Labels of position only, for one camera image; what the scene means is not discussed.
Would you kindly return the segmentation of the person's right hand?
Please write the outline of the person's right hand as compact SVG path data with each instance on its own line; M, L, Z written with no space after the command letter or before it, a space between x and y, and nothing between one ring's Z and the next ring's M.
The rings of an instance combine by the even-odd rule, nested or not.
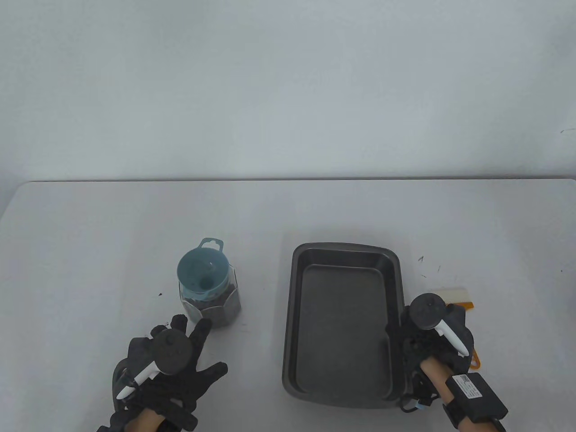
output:
M401 316L401 351L405 374L411 387L400 399L404 412L410 413L432 405L440 398L429 378L420 368L422 360L434 356L446 364L453 372L466 373L480 366L477 352L474 349L474 339L471 331L465 327L468 339L469 356L462 356L446 337L438 335L436 330L420 329L413 321L411 312L415 308L405 307Z

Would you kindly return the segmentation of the person's left hand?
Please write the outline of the person's left hand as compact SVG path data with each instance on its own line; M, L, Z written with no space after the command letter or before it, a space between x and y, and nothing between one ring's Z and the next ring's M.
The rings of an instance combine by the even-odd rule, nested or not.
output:
M197 369L212 323L200 319L187 335L188 323L185 315L175 315L169 327L157 325L150 337L131 340L127 358L112 377L114 412L100 432L195 430L198 399L228 372L228 365Z

